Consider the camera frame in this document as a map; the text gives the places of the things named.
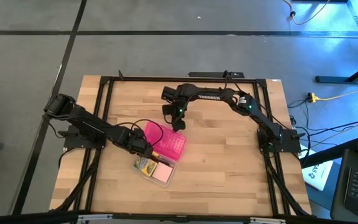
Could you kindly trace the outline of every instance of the wooden table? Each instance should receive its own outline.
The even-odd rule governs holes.
[[[93,112],[100,76],[84,76],[77,103]],[[176,88],[178,82],[114,82],[108,122],[152,119],[165,124],[160,99],[162,88]],[[196,83],[218,88],[222,83]],[[272,113],[291,126],[282,83],[267,80]],[[251,84],[239,84],[253,93]],[[99,117],[103,111],[105,96]],[[198,100],[188,105],[186,148],[168,187],[144,179],[132,170],[137,156],[108,142],[102,151],[92,201],[92,212],[122,212],[186,215],[272,215],[265,165],[257,144],[258,125],[218,101]],[[139,123],[144,128],[145,122]],[[50,208],[59,206],[73,190],[80,175],[83,149],[62,159]],[[311,212],[300,163],[281,153],[285,183],[296,201]],[[85,207],[87,186],[80,208]],[[276,186],[280,213],[280,191]]]

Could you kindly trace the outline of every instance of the white paper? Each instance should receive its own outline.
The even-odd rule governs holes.
[[[303,151],[299,158],[303,158],[306,155],[307,151]],[[309,155],[314,154],[315,152],[310,149]],[[333,161],[327,161],[322,164],[311,166],[302,169],[303,179],[305,182],[312,187],[322,191],[324,190],[324,186],[326,185],[327,178],[331,167],[333,166]]]

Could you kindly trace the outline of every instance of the gray concrete floor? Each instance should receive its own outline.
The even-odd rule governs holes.
[[[358,13],[358,0],[352,2]],[[0,0],[0,29],[71,30],[79,5],[80,0]],[[295,3],[296,18],[302,21],[321,6]],[[80,30],[358,31],[341,3],[330,3],[303,26],[288,21],[288,14],[282,0],[89,0]],[[5,144],[0,150],[0,215],[9,213],[67,41],[67,36],[0,36],[0,142]],[[358,37],[78,36],[60,92],[77,96],[83,75],[117,75],[118,69],[128,76],[172,77],[190,71],[242,71],[249,78],[281,79],[290,103],[309,91],[324,98],[358,89],[313,80],[316,75],[358,71]],[[309,109],[311,128],[357,121],[358,93]],[[297,125],[305,126],[304,107],[290,114]],[[340,144],[357,136],[358,130],[353,130],[330,142]],[[62,140],[49,130],[24,212],[48,210],[61,152]],[[312,208],[326,217],[317,205]]]

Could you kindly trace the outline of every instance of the black metal frame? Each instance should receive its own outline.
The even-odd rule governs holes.
[[[98,97],[99,98],[99,94],[101,95],[101,93],[103,92],[103,88],[104,85],[106,84],[105,80],[109,80],[109,88],[108,88],[108,96],[106,98],[106,102],[105,102],[105,106],[104,106],[104,113],[103,113],[103,119],[107,118],[108,115],[108,110],[109,110],[109,105],[111,102],[111,94],[112,94],[112,88],[114,85],[115,81],[126,81],[126,82],[130,82],[130,81],[142,81],[142,82],[179,82],[179,83],[185,83],[185,82],[212,82],[212,83],[224,83],[225,79],[224,78],[170,78],[170,77],[101,77],[101,82],[99,85],[99,90],[98,90]],[[255,95],[255,99],[257,99],[258,101],[260,100],[259,98],[259,91],[258,91],[258,87],[262,88],[262,93],[264,95],[264,101],[265,101],[265,106],[266,108],[270,111],[271,107],[270,107],[270,100],[269,100],[269,94],[267,92],[267,85],[266,85],[266,80],[252,80],[252,79],[238,79],[236,80],[237,83],[248,83],[248,84],[252,84],[253,88],[254,88],[254,95]],[[100,157],[101,155],[101,149],[97,149],[96,150],[96,155],[97,157]],[[269,158],[269,152],[264,152],[264,161],[266,161]],[[85,169],[85,167],[88,166],[88,161],[89,161],[89,156],[90,153],[86,153],[84,155],[84,159],[83,159],[83,165],[81,170]],[[279,178],[281,179],[281,181],[284,182],[284,177],[283,177],[283,172],[282,172],[282,164],[281,164],[281,160],[280,160],[280,156],[278,152],[275,152],[275,163],[276,163],[276,168],[277,168],[277,173],[279,175]],[[96,183],[96,173],[95,172],[92,175],[91,181],[89,183],[89,189],[88,189],[88,194],[87,194],[87,198],[86,198],[86,205],[85,205],[85,210],[86,211],[90,211],[91,209],[91,203],[92,203],[92,198],[93,198],[93,190],[94,190],[94,186]],[[267,172],[267,166],[266,166],[266,173],[267,173],[267,180],[268,180],[268,189],[269,189],[269,196],[270,196],[270,202],[272,204],[272,213],[273,215],[278,215],[278,206],[277,206],[277,199],[275,196],[275,187],[273,184],[273,179],[270,176],[270,174]],[[81,200],[81,196],[79,196],[76,200],[76,205],[80,204],[80,200]],[[286,215],[290,214],[290,207],[288,202],[285,200],[284,196],[282,195],[282,200],[283,200],[283,207],[284,207],[284,212]],[[133,218],[133,219],[148,219],[150,218],[150,215],[141,215],[141,214],[127,214],[128,216],[130,216],[129,218]],[[158,220],[161,220],[162,217],[165,217],[167,219],[164,220],[175,220],[177,222],[181,222],[183,220],[188,220],[189,216],[185,216],[185,217],[178,217],[177,215],[161,215],[159,216]]]
[[[123,79],[123,77],[101,77],[101,81],[99,83],[98,95],[96,97],[96,104],[95,104],[95,108],[94,108],[94,114],[97,114],[97,112],[99,111],[99,107],[100,107],[100,104],[101,104],[101,96],[103,94],[103,88],[104,88],[105,84],[107,84],[107,82],[108,82],[109,83],[108,92],[107,92],[107,97],[106,97],[106,101],[105,101],[105,105],[104,105],[104,111],[103,111],[103,119],[104,120],[106,120],[107,117],[108,117],[109,105],[111,104],[112,88],[113,88],[113,85],[114,85],[115,81],[126,81],[126,82],[130,82],[130,81],[179,82],[179,83],[184,83],[184,82],[224,83],[225,79],[224,78],[170,78],[170,77],[125,77]],[[236,82],[237,83],[252,84],[252,86],[254,88],[255,99],[257,99],[257,100],[260,100],[258,88],[261,88],[262,93],[264,95],[265,106],[269,111],[271,110],[270,101],[269,101],[269,95],[268,95],[268,92],[267,92],[267,85],[266,85],[265,80],[253,80],[253,79],[243,79],[243,78],[241,78],[241,79],[237,79]],[[101,151],[102,151],[102,149],[96,149],[95,157],[98,158],[97,162],[99,162],[99,158],[101,156]],[[83,164],[81,166],[81,177],[85,173],[85,170],[86,170],[86,168],[88,166],[89,159],[90,159],[90,154],[91,154],[90,152],[91,152],[91,149],[85,149]],[[264,155],[264,160],[265,161],[267,159],[270,159],[268,152],[264,152],[263,155]],[[283,172],[282,172],[282,165],[281,165],[281,161],[280,161],[280,157],[279,157],[278,152],[275,152],[275,163],[276,163],[278,175],[279,175],[280,179],[282,181],[284,181]],[[97,170],[92,174],[91,180],[89,182],[89,189],[88,189],[88,194],[87,194],[87,197],[86,197],[86,205],[85,205],[85,210],[87,212],[90,212],[90,210],[91,210],[93,191],[94,191],[94,186],[95,186],[95,183],[96,183],[96,175],[97,175]],[[271,178],[271,176],[270,176],[270,174],[268,172],[267,172],[267,180],[268,180],[270,201],[272,203],[272,213],[273,213],[273,215],[278,215],[277,199],[276,199],[276,196],[275,196],[275,187],[274,187],[274,184],[273,184],[273,179]],[[285,212],[286,215],[289,215],[290,214],[290,209],[289,209],[288,202],[284,199],[284,197],[282,197],[282,198],[283,198],[284,212]],[[18,199],[19,202],[24,201],[24,200],[25,200],[25,196],[24,196],[24,198],[19,198]],[[79,209],[80,200],[81,200],[81,194],[79,194],[79,196],[77,196],[77,198],[75,200],[74,210]],[[244,220],[248,220],[250,218],[250,217],[229,217],[229,216],[222,217],[222,216],[218,216],[217,219],[214,219],[213,218],[214,216],[209,217],[209,216],[191,216],[190,215],[190,216],[181,217],[181,216],[178,216],[178,215],[143,215],[143,214],[124,214],[124,213],[120,214],[120,218],[130,218],[130,219],[153,219],[153,218],[156,218],[158,220],[161,220],[163,218],[164,220],[175,220],[177,222],[188,221],[188,220],[190,220],[190,217],[192,217],[191,220],[214,220],[214,221],[226,220],[226,221],[228,221],[228,220],[239,220],[240,219],[240,220],[242,220],[242,222],[244,222]]]

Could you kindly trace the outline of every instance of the black floor line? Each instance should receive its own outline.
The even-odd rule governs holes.
[[[59,92],[60,86],[62,84],[63,76],[66,71],[66,67],[67,67],[68,60],[70,58],[71,50],[74,46],[74,41],[75,41],[75,37],[76,37],[75,32],[77,32],[77,30],[80,26],[80,22],[81,22],[82,15],[85,10],[86,2],[87,2],[87,0],[81,1],[80,8],[78,10],[78,14],[75,19],[74,26],[73,26],[73,30],[71,32],[70,38],[68,39],[66,51],[65,51],[63,59],[62,59],[62,64],[59,69],[59,72],[58,72],[58,75],[56,78],[56,82],[52,89],[52,96],[56,95]],[[25,204],[25,198],[29,192],[31,180],[34,175],[35,168],[37,167],[37,161],[39,159],[42,145],[44,143],[45,136],[47,133],[47,129],[48,129],[47,122],[48,121],[43,119],[39,126],[39,130],[37,132],[36,139],[33,143],[33,147],[30,152],[30,160],[29,160],[28,166],[25,170],[23,181],[21,182],[21,185],[20,185],[19,193],[17,194],[17,198],[15,198],[16,201],[14,203],[14,208],[12,210],[13,215],[18,215],[18,214],[22,213],[23,206]]]
[[[241,30],[0,30],[0,35],[268,35],[294,37],[358,37],[358,31],[241,31]]]
[[[240,31],[240,30],[80,30],[77,35],[263,35],[295,37],[358,37],[358,31]]]
[[[70,35],[70,30],[0,30],[0,35]]]

